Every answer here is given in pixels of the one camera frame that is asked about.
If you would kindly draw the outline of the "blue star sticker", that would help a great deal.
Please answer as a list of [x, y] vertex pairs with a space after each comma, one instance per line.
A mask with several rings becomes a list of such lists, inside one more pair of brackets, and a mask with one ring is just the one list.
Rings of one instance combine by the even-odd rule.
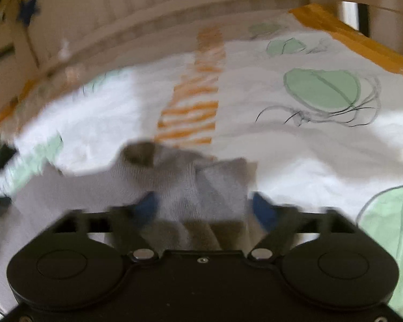
[[19, 11], [16, 20], [24, 27], [28, 27], [32, 18], [40, 13], [37, 0], [19, 0]]

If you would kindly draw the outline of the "white leaf-print bed sheet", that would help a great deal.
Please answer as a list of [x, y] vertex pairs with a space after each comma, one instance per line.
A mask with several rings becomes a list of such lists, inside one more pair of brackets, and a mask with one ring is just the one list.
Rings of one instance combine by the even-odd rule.
[[[397, 260], [403, 316], [403, 55], [315, 5], [141, 37], [25, 86], [0, 123], [17, 150], [0, 191], [48, 165], [97, 173], [145, 142], [244, 159], [248, 210], [255, 191], [340, 209]], [[248, 223], [251, 247], [265, 231]], [[0, 276], [0, 315], [15, 303]]]

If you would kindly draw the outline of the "grey knit garment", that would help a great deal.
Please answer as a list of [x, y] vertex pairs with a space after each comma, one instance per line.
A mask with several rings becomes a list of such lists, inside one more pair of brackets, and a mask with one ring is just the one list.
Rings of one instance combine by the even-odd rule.
[[248, 250], [251, 243], [244, 159], [216, 160], [153, 143], [125, 147], [105, 170], [67, 176], [48, 165], [13, 197], [0, 218], [0, 276], [25, 244], [71, 209], [104, 211], [154, 193], [136, 211], [156, 250]]

